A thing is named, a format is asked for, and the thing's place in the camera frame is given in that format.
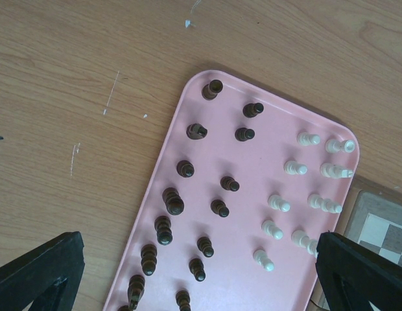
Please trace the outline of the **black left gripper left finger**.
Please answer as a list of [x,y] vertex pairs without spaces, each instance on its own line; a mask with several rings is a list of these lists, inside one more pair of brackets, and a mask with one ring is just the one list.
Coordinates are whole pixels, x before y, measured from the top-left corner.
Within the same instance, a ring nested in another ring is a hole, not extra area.
[[66,232],[0,267],[0,310],[71,310],[84,272],[80,232]]

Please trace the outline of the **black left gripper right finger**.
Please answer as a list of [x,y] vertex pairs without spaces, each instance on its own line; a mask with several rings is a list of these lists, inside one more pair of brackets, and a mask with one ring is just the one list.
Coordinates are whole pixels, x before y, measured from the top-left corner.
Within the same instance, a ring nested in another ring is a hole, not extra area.
[[316,250],[331,310],[402,310],[402,267],[334,232],[322,233]]

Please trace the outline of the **white chess bishop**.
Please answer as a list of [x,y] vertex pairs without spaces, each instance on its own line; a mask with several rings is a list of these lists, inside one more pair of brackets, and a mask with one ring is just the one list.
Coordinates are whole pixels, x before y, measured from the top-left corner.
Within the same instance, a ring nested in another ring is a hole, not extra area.
[[342,206],[330,199],[324,199],[318,194],[312,194],[308,197],[308,205],[313,209],[321,209],[327,213],[339,214],[342,212]]

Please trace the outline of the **white chess knight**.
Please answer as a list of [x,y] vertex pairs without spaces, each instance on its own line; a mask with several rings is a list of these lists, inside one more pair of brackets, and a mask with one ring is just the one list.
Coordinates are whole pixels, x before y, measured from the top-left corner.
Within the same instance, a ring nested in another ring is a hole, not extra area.
[[354,172],[348,168],[345,168],[340,165],[334,165],[332,163],[324,163],[320,167],[321,175],[327,178],[351,178],[353,177]]

